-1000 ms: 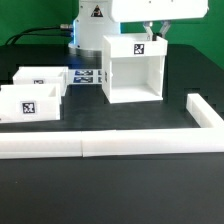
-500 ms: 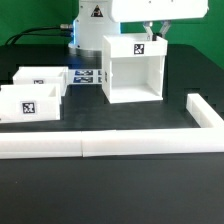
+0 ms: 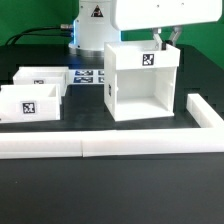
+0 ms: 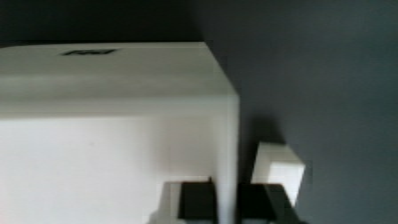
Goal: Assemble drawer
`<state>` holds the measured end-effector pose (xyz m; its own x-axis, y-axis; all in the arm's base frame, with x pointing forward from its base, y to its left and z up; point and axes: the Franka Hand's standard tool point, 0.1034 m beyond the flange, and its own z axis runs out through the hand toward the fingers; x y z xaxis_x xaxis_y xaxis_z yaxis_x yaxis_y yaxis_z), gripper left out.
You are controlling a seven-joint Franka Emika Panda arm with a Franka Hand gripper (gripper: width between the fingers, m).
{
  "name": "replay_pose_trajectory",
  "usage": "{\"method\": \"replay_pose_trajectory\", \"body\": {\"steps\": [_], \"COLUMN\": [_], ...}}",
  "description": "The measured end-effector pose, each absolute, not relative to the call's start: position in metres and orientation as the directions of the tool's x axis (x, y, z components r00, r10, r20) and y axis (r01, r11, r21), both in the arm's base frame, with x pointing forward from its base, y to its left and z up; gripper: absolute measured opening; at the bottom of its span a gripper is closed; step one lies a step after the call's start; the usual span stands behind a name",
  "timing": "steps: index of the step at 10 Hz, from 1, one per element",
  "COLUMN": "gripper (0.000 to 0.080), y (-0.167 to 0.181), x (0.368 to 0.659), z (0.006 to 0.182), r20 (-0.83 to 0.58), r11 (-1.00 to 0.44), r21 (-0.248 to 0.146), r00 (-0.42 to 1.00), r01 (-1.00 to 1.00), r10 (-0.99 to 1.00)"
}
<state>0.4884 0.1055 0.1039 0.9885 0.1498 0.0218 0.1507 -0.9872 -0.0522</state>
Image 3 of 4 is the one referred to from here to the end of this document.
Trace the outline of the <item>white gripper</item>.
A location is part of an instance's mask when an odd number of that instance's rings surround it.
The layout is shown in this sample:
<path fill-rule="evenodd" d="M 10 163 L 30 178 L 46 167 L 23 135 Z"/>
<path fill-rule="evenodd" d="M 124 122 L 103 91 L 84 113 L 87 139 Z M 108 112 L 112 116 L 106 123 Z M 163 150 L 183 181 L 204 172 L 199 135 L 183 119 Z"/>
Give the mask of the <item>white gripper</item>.
<path fill-rule="evenodd" d="M 172 27 L 167 43 L 175 46 L 181 25 L 216 22 L 222 16 L 222 0 L 112 0 L 111 24 L 120 31 L 153 28 L 158 50 L 165 50 L 161 29 Z"/>

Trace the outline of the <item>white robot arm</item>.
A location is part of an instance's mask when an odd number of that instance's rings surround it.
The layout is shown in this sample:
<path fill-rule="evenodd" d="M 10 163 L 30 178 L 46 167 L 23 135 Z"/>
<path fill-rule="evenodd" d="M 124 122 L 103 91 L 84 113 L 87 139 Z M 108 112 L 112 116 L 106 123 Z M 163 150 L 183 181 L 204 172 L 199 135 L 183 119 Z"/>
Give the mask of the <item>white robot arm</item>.
<path fill-rule="evenodd" d="M 121 31 L 172 27 L 172 40 L 183 25 L 216 22 L 223 0 L 79 0 L 70 49 L 102 55 L 104 43 L 120 41 Z"/>

